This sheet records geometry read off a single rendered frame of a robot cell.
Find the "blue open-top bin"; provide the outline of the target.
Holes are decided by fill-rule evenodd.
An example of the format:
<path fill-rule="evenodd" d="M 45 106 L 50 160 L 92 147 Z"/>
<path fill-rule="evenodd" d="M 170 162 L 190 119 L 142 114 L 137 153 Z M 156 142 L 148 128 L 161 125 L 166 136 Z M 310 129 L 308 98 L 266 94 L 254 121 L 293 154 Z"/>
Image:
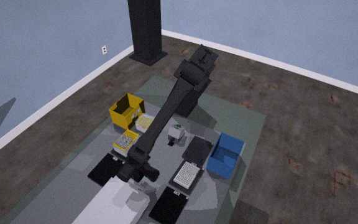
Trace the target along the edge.
<path fill-rule="evenodd" d="M 206 169 L 229 179 L 243 145 L 244 141 L 221 133 L 209 155 Z"/>

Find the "yellow open-top bin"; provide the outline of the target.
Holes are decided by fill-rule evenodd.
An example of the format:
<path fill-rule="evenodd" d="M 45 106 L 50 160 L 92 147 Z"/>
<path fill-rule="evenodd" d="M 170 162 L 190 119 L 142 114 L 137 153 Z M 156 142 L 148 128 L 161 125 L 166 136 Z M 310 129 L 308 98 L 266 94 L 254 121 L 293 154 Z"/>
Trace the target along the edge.
<path fill-rule="evenodd" d="M 112 122 L 130 130 L 142 113 L 145 113 L 144 100 L 126 93 L 109 109 Z"/>

